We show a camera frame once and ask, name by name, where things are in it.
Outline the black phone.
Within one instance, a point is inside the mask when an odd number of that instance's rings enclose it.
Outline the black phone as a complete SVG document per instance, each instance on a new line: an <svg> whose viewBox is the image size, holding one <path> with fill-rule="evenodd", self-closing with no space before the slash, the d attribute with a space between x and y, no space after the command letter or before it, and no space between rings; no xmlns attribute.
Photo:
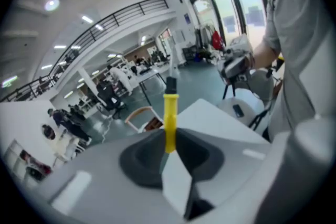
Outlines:
<svg viewBox="0 0 336 224"><path fill-rule="evenodd" d="M244 113L243 113L241 107L239 106L239 104L233 105L233 110L234 110L237 118L242 118L244 116Z"/></svg>

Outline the white dressing table with mirror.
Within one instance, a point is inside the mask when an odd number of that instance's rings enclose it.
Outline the white dressing table with mirror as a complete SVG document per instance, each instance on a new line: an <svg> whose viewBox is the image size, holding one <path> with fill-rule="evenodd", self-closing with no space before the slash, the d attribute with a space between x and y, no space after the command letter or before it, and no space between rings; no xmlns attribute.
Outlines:
<svg viewBox="0 0 336 224"><path fill-rule="evenodd" d="M55 157L64 163L85 151L82 141L64 127L55 131L50 125L43 124L41 131Z"/></svg>

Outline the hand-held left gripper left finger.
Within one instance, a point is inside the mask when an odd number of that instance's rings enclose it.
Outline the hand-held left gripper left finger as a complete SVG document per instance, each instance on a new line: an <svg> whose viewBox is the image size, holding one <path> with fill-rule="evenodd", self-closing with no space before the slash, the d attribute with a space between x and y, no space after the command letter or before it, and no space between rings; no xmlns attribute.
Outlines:
<svg viewBox="0 0 336 224"><path fill-rule="evenodd" d="M39 185L48 224L182 224L160 190L142 188L119 165L121 152L148 137L127 136L85 150Z"/></svg>

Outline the person's right forearm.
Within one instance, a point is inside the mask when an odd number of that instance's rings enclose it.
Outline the person's right forearm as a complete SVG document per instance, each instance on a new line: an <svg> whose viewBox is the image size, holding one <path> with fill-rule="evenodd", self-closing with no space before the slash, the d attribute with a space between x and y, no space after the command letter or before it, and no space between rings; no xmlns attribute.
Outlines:
<svg viewBox="0 0 336 224"><path fill-rule="evenodd" d="M254 50L252 55L252 67L254 69L269 67L279 56L280 52L271 48L265 41L262 41Z"/></svg>

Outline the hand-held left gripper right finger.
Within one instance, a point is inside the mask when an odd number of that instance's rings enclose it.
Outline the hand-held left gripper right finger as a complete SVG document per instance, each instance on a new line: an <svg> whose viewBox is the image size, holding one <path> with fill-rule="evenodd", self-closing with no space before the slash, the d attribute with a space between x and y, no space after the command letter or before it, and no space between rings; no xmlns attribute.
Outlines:
<svg viewBox="0 0 336 224"><path fill-rule="evenodd" d="M192 220L238 191L261 166L270 144L234 141L178 128L176 149L192 178L183 216Z"/></svg>

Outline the yellow handled screwdriver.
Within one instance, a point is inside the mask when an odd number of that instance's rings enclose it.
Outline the yellow handled screwdriver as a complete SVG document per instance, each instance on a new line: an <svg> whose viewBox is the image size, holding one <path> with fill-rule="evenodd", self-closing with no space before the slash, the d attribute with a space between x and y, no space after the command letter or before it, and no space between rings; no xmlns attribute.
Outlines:
<svg viewBox="0 0 336 224"><path fill-rule="evenodd" d="M165 152L172 153L176 150L177 130L177 79L173 77L174 58L170 56L169 76L166 79L164 98L163 127L165 131Z"/></svg>

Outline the wooden chair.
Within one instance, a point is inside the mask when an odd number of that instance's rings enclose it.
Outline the wooden chair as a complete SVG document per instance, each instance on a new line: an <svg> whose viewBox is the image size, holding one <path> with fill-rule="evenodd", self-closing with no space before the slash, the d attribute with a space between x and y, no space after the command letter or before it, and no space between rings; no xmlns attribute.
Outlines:
<svg viewBox="0 0 336 224"><path fill-rule="evenodd" d="M144 123L141 125L140 128L136 127L131 120L134 119L135 117L137 117L139 114L143 113L143 112L151 112L154 117L157 117L158 119L160 119L163 123L163 120L160 118L160 116L155 112L155 110L151 107L151 106L143 106L140 107L136 110L134 110L126 119L125 119L125 124L127 124L128 126L130 126L133 130L136 131L136 133L142 133L142 132L147 132L144 130L145 125L148 123Z"/></svg>

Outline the black office chair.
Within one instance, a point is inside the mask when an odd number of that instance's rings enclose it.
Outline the black office chair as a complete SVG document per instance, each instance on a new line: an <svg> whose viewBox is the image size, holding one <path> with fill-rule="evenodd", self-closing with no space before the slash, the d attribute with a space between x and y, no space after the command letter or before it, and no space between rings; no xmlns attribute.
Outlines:
<svg viewBox="0 0 336 224"><path fill-rule="evenodd" d="M127 108L127 105L117 96L112 84L101 81L96 85L98 99L108 112L113 112L114 120L121 119L120 112Z"/></svg>

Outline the clothes rack with garments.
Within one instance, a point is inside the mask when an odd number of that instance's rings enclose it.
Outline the clothes rack with garments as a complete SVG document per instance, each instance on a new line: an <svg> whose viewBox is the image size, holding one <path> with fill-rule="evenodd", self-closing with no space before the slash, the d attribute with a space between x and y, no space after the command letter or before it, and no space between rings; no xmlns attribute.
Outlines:
<svg viewBox="0 0 336 224"><path fill-rule="evenodd" d="M197 53L200 59L212 64L222 59L225 43L211 19L196 25L194 33Z"/></svg>

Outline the white shelf cabinet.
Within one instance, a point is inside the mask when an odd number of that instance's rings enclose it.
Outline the white shelf cabinet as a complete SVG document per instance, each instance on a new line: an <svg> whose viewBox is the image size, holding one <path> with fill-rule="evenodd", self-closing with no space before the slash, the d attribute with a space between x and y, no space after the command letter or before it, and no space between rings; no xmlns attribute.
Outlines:
<svg viewBox="0 0 336 224"><path fill-rule="evenodd" d="M26 184L27 182L27 164L26 161L20 157L23 147L13 140L4 154L4 162L9 171L9 174L18 182Z"/></svg>

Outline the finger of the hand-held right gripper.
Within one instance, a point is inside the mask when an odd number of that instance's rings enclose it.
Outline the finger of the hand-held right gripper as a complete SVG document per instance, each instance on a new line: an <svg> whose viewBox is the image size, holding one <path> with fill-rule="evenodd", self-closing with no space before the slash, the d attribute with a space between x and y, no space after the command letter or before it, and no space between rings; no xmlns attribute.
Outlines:
<svg viewBox="0 0 336 224"><path fill-rule="evenodd" d="M246 58L228 59L219 64L219 74L223 78L234 78L247 69Z"/></svg>

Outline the black mezzanine railing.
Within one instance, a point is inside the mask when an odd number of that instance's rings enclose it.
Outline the black mezzanine railing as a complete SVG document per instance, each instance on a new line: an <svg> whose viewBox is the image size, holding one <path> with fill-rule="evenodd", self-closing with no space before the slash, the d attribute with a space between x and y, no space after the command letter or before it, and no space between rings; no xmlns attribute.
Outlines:
<svg viewBox="0 0 336 224"><path fill-rule="evenodd" d="M124 7L95 23L78 36L49 67L49 73L0 98L0 102L31 101L56 85L60 76L88 47L134 19L168 9L166 0L144 0Z"/></svg>

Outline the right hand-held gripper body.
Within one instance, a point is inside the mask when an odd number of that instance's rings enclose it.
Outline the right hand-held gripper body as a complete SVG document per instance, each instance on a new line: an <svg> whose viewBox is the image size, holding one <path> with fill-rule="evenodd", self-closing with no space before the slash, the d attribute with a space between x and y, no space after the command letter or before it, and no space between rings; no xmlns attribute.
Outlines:
<svg viewBox="0 0 336 224"><path fill-rule="evenodd" d="M251 71L251 64L250 64L250 56L252 54L252 46L250 41L247 38L246 34L242 34L239 37L236 37L232 40L230 45L226 47L225 60L228 59L235 59L235 58L246 58L246 65L248 69L243 74L240 74L234 78L225 78L225 82L227 84L243 84L247 83L250 79L250 71Z"/></svg>

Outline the white table black legs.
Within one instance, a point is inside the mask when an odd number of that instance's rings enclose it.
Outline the white table black legs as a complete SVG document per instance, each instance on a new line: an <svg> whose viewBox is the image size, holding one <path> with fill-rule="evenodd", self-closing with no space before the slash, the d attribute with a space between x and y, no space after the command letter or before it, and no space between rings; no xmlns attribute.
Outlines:
<svg viewBox="0 0 336 224"><path fill-rule="evenodd" d="M153 67L150 71L140 75L137 77L137 81L138 81L138 84L140 86L140 89L142 90L148 104L151 104L150 103L150 100L148 98L148 95L146 93L146 87L145 87L145 82L149 79L152 79L152 78L158 78L159 80L161 80L164 85L166 85L166 80L163 79L163 77L161 76L162 73L168 71L170 68L168 67L168 65L166 66L163 66L163 67Z"/></svg>

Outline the grey chair black legs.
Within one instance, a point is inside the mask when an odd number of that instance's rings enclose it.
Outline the grey chair black legs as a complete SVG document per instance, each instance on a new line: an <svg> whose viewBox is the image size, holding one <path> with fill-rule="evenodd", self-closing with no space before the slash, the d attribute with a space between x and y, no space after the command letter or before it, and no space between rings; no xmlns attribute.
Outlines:
<svg viewBox="0 0 336 224"><path fill-rule="evenodd" d="M274 79L272 76L272 70L270 69L258 69L252 72L250 75L251 77L247 83L226 83L222 101L218 104L217 107L250 129L256 130L262 119L270 110L273 99ZM247 90L249 93L251 93L258 101L262 103L263 109L257 111L246 101L236 97L237 89ZM235 104L239 104L241 107L244 113L242 118L236 117L236 114L233 110L233 105Z"/></svg>

